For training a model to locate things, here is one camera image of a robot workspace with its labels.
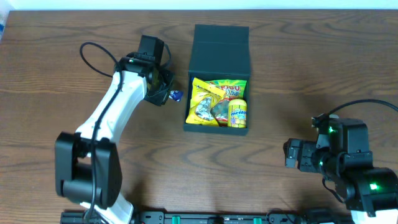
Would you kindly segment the dark blue chocolate bar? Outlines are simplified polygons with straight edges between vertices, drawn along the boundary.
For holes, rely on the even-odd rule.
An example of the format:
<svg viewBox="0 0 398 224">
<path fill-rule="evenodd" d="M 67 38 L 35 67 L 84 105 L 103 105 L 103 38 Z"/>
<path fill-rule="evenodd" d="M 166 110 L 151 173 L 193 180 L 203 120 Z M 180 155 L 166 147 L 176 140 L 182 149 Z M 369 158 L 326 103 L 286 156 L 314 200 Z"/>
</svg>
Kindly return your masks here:
<svg viewBox="0 0 398 224">
<path fill-rule="evenodd" d="M 180 90 L 171 90 L 170 94 L 169 94 L 169 98 L 174 100 L 174 101 L 181 101 L 181 99 L 183 98 L 183 91 Z"/>
</svg>

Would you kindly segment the yellow Hacks candy bag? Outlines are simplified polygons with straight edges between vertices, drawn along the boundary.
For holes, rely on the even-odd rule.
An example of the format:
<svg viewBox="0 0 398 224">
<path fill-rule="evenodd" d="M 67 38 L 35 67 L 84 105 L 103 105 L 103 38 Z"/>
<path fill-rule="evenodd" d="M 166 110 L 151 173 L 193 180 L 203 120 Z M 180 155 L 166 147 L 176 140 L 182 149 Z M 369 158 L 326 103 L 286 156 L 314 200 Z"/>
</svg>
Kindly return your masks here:
<svg viewBox="0 0 398 224">
<path fill-rule="evenodd" d="M 226 95 L 226 92 L 217 86 L 201 79 L 192 81 L 192 97 L 190 109 L 185 120 L 187 124 L 218 126 L 216 118 L 211 114 L 214 108 Z"/>
</svg>

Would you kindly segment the dark green box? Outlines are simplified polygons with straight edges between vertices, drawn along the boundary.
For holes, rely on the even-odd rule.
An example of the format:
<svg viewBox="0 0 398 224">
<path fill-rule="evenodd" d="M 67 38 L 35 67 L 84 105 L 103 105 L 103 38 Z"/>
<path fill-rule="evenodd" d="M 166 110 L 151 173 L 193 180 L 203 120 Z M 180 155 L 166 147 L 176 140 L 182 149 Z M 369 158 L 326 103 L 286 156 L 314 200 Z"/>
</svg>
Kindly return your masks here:
<svg viewBox="0 0 398 224">
<path fill-rule="evenodd" d="M 241 26 L 195 26 L 192 53 L 188 70 L 188 116 L 192 98 L 192 81 L 199 78 L 212 80 L 245 80 L 243 100 L 250 104 L 251 59 L 249 28 Z"/>
</svg>

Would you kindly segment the yellow Mentos gum bottle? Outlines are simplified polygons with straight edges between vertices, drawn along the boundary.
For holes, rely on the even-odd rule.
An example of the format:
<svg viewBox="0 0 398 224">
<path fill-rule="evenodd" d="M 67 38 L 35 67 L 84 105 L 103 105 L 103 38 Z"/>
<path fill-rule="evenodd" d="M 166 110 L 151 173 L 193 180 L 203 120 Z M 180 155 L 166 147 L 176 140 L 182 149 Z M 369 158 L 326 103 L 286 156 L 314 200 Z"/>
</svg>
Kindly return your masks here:
<svg viewBox="0 0 398 224">
<path fill-rule="evenodd" d="M 242 99 L 233 99 L 228 104 L 228 127 L 246 128 L 247 103 Z"/>
</svg>

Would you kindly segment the green Haribo gummy bag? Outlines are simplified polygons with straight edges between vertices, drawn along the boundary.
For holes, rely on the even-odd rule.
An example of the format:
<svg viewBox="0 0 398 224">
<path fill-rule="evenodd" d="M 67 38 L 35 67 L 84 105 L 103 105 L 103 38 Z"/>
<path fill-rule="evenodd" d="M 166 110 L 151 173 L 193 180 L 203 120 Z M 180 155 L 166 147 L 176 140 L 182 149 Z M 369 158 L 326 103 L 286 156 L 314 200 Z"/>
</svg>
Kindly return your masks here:
<svg viewBox="0 0 398 224">
<path fill-rule="evenodd" d="M 220 126 L 228 124 L 228 104 L 233 99 L 243 99 L 246 88 L 246 80 L 211 80 L 206 81 L 226 92 L 224 98 L 220 100 L 212 109 L 211 114 L 216 118 Z"/>
</svg>

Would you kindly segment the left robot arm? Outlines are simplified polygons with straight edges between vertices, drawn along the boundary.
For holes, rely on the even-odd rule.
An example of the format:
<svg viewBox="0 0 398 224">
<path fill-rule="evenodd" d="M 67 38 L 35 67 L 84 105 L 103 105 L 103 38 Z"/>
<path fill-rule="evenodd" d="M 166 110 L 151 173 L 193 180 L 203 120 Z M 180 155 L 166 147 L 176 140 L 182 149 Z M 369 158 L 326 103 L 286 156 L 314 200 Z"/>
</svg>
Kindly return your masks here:
<svg viewBox="0 0 398 224">
<path fill-rule="evenodd" d="M 114 60 L 112 82 L 92 115 L 74 133 L 55 141 L 55 190 L 85 208 L 63 212 L 60 223 L 140 223 L 140 213 L 121 194 L 123 175 L 117 146 L 136 106 L 162 106 L 174 73 L 162 63 L 169 47 L 142 35 L 139 48 Z"/>
</svg>

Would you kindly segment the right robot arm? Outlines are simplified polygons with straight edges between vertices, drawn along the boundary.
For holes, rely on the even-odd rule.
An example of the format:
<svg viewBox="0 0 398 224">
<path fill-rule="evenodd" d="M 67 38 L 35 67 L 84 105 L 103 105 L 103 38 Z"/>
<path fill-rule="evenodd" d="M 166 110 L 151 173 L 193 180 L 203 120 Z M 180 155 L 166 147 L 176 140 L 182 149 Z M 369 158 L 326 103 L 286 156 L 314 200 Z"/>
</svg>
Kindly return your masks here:
<svg viewBox="0 0 398 224">
<path fill-rule="evenodd" d="M 368 127 L 360 119 L 314 119 L 316 141 L 290 138 L 283 146 L 285 166 L 319 173 L 333 182 L 333 196 L 351 211 L 374 218 L 378 211 L 397 209 L 397 174 L 375 167 Z"/>
</svg>

